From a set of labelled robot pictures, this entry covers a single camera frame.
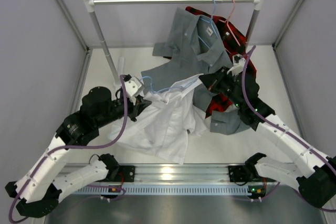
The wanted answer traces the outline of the light blue hanger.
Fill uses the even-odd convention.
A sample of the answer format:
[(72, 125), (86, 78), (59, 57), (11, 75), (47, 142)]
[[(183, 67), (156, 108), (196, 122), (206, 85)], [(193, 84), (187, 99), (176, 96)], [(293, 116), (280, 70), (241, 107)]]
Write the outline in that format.
[(150, 76), (143, 76), (140, 78), (142, 84), (144, 84), (143, 93), (153, 93), (159, 94), (170, 90), (183, 90), (189, 88), (193, 85), (198, 85), (200, 80), (198, 79), (198, 75), (191, 77), (189, 79), (178, 81), (170, 86), (160, 86), (158, 83), (154, 83), (154, 80)]

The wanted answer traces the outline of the white shirt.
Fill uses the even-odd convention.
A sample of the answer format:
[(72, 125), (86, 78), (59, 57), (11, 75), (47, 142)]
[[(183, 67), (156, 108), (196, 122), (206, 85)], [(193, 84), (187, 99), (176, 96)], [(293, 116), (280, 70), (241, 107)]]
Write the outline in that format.
[(151, 104), (137, 117), (127, 120), (117, 144), (133, 151), (183, 164), (189, 135), (207, 131), (205, 113), (193, 105), (195, 89), (201, 86), (198, 75), (174, 83), (162, 93), (148, 92)]

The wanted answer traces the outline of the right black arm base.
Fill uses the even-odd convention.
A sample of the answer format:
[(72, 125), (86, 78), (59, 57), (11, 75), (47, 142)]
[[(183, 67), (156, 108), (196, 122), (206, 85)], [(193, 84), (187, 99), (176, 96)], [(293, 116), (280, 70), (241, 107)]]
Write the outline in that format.
[(268, 183), (272, 179), (253, 174), (245, 165), (228, 166), (229, 181), (238, 186), (248, 186), (248, 196), (251, 200), (261, 200), (268, 194)]

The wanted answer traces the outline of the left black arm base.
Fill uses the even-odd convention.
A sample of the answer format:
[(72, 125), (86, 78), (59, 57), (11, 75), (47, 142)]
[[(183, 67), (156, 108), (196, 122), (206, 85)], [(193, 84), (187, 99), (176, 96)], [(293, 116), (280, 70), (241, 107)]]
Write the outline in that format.
[(132, 183), (135, 178), (135, 166), (133, 165), (121, 165), (114, 178), (115, 182)]

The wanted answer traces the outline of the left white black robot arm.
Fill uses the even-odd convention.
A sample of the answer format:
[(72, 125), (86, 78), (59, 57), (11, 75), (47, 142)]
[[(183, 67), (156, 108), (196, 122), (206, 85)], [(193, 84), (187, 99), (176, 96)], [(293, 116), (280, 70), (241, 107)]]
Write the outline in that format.
[(60, 176), (74, 150), (89, 148), (99, 136), (99, 129), (123, 119), (135, 122), (151, 101), (137, 95), (127, 97), (124, 88), (112, 99), (106, 87), (95, 87), (82, 98), (79, 111), (67, 116), (45, 153), (25, 177), (5, 186), (14, 199), (10, 210), (16, 209), (24, 218), (41, 218), (51, 213), (68, 195), (94, 182), (114, 182), (121, 176), (120, 165), (111, 154), (102, 154), (91, 164), (69, 175)]

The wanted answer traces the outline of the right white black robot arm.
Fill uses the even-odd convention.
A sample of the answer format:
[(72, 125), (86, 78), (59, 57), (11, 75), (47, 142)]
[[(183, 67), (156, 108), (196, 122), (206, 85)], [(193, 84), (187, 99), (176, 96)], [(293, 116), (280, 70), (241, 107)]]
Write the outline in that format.
[(309, 145), (286, 126), (269, 105), (259, 98), (259, 85), (248, 73), (236, 76), (226, 67), (199, 77), (214, 94), (226, 96), (238, 108), (243, 123), (282, 151), (289, 163), (256, 153), (243, 166), (250, 180), (270, 178), (296, 190), (310, 205), (322, 208), (335, 196), (335, 158)]

